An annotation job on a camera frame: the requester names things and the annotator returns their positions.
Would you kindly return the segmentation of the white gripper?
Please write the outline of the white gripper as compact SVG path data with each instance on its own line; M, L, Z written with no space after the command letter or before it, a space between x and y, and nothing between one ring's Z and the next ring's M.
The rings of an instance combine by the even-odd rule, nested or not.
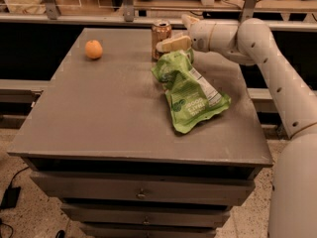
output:
M156 45L156 50L160 53L169 53L178 50L188 50L192 47L198 51L207 53L210 51L209 43L212 32L215 27L213 21L201 20L198 18L183 14L181 21L188 30L188 36L165 39Z

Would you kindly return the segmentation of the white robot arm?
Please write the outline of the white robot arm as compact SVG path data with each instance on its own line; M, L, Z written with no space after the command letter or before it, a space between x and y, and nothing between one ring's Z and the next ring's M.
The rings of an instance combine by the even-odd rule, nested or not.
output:
M256 18L230 25L184 15L187 29L158 42L161 53L193 48L259 67L288 145L273 168L267 238L317 238L317 96Z

